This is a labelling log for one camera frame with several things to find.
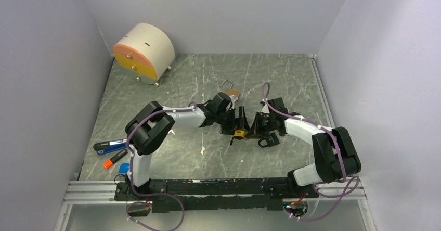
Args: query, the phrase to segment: yellow stripe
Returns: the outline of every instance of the yellow stripe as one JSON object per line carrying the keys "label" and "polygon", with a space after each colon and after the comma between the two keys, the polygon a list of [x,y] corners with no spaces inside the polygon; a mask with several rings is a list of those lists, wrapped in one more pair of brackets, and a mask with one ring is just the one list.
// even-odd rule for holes
{"label": "yellow stripe", "polygon": [[156,71],[154,70],[153,67],[143,65],[141,63],[135,62],[131,59],[128,59],[118,54],[115,54],[115,58],[122,67],[132,70],[132,66],[134,66],[136,67],[135,71],[138,72],[139,74],[142,74],[154,80],[158,79],[158,76],[156,75]]}

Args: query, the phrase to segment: white cylindrical object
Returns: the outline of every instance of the white cylindrical object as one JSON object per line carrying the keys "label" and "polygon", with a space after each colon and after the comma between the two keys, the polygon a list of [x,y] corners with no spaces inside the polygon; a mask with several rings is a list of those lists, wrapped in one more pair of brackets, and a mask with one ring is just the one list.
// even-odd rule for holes
{"label": "white cylindrical object", "polygon": [[[187,108],[169,108],[169,107],[163,107],[164,110],[170,110],[170,109],[176,109],[176,110],[182,110],[182,109],[192,109],[192,107]],[[199,108],[196,107],[194,111],[188,111],[188,112],[169,112],[168,115],[172,117],[175,120],[175,123],[173,124],[173,128],[181,128],[181,127],[199,127],[205,120],[205,114],[204,112]]]}
{"label": "white cylindrical object", "polygon": [[154,84],[175,59],[170,39],[158,28],[137,24],[115,46],[118,63],[141,82]]}
{"label": "white cylindrical object", "polygon": [[133,185],[136,187],[142,186],[144,183],[150,180],[150,155],[139,156],[135,150],[135,156],[133,157]]}
{"label": "white cylindrical object", "polygon": [[310,123],[291,118],[285,120],[285,129],[287,130],[287,133],[289,135],[296,136],[301,140],[309,143],[310,145],[313,144],[313,135],[317,133],[324,133],[324,131],[319,130],[317,127]]}
{"label": "white cylindrical object", "polygon": [[294,170],[294,178],[299,186],[322,182],[322,179],[318,176],[315,163]]}

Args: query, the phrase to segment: blue object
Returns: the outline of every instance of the blue object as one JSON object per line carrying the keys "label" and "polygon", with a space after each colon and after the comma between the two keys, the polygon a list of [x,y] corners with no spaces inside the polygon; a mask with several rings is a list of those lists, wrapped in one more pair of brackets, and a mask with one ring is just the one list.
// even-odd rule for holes
{"label": "blue object", "polygon": [[128,172],[128,166],[129,166],[128,163],[123,163],[123,164],[120,166],[120,170],[118,170],[118,173],[119,173],[119,174],[126,174],[126,173]]}

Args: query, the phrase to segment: red wire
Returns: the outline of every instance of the red wire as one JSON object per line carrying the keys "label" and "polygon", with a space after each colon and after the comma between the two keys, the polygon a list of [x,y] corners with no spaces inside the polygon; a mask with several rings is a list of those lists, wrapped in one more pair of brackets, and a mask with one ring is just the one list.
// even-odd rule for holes
{"label": "red wire", "polygon": [[306,196],[306,192],[304,192],[302,194],[302,196],[300,197],[300,199],[298,201],[292,202],[291,205],[299,204],[303,200],[303,198],[305,198],[305,196]]}

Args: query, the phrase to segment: cylinder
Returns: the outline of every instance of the cylinder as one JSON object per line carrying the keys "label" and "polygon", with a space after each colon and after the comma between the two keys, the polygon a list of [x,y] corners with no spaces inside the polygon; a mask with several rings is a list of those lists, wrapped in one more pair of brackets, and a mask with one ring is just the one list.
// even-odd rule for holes
{"label": "cylinder", "polygon": [[175,59],[170,39],[158,28],[137,24],[115,46],[113,52],[118,63],[137,80],[154,84]]}
{"label": "cylinder", "polygon": [[323,180],[317,173],[315,163],[294,170],[294,178],[297,185],[299,186],[306,186],[313,183],[323,182]]}
{"label": "cylinder", "polygon": [[138,155],[135,150],[135,156],[133,157],[133,185],[140,187],[150,180],[150,155]]}

